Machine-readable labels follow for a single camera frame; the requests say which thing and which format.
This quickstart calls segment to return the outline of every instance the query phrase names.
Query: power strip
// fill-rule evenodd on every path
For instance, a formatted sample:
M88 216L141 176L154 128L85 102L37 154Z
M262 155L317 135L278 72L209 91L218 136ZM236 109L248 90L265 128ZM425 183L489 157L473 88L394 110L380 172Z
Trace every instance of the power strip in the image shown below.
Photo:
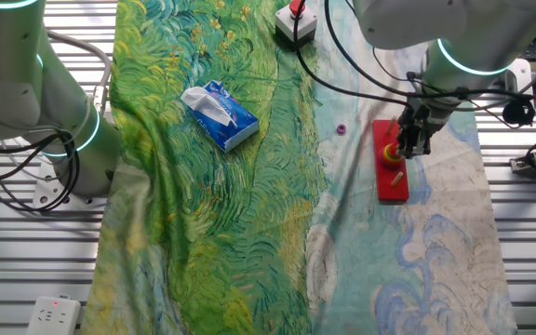
M38 297L26 335L73 335L80 302L68 298Z

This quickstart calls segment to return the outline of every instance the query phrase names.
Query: wrinkled cloth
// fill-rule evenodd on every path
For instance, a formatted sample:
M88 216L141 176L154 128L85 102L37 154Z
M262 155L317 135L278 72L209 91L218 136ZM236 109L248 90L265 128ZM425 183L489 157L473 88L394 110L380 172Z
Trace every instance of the wrinkled cloth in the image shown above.
M407 162L406 205L381 205L370 123L403 107L311 80L275 41L286 5L119 0L122 154L82 334L516 334L473 114L453 115L431 155ZM357 63L410 90L378 67L347 5L332 5ZM391 97L342 60L322 3L307 6L310 68ZM402 76L423 47L378 53ZM228 154L180 101L212 79L260 120Z

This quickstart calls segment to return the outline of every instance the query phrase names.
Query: red base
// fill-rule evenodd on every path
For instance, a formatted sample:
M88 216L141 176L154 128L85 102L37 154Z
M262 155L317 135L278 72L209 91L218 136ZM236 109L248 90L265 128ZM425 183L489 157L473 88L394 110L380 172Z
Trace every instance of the red base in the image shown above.
M388 169L380 163L379 154L383 148L396 140L398 134L398 123L390 131L390 134L386 134L388 127L390 127L392 120L375 120L373 121L373 153L376 163L376 181L378 182L378 199L380 201L390 201L404 203L409 200L409 182L407 180L407 165L406 162L402 162L397 169ZM404 175L398 181L396 186L390 184L398 175L398 172L402 172Z

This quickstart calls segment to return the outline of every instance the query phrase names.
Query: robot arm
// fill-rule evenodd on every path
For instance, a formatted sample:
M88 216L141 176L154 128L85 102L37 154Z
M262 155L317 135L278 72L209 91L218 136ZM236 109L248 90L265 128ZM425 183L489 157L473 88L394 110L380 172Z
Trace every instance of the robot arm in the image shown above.
M489 87L536 36L532 0L355 0L364 37L396 49L434 40L422 62L420 93ZM399 118L400 152L429 154L429 140L463 101L409 98Z
M119 156L119 132L98 113L53 51L43 26L44 11L45 0L0 0L0 140L22 136L35 143L50 132L31 128L67 129L80 157L74 193L103 195ZM64 176L61 182L69 183L63 146L53 142L43 153Z

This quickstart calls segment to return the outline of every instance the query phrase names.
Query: green painted fabric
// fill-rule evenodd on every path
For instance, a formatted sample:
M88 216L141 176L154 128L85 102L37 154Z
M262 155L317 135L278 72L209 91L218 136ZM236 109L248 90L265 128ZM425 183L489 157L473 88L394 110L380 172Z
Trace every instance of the green painted fabric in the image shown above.
M381 206L369 121L400 109L317 86L275 41L286 5L119 1L110 95L122 154L82 334L514 333L473 116L456 116L444 147L408 162L406 206ZM375 71L352 13L334 7L345 44ZM307 62L336 85L373 90L323 23ZM403 55L384 63L422 51ZM213 79L260 120L228 154L179 99ZM450 152L465 158L440 158ZM429 168L448 177L431 181Z

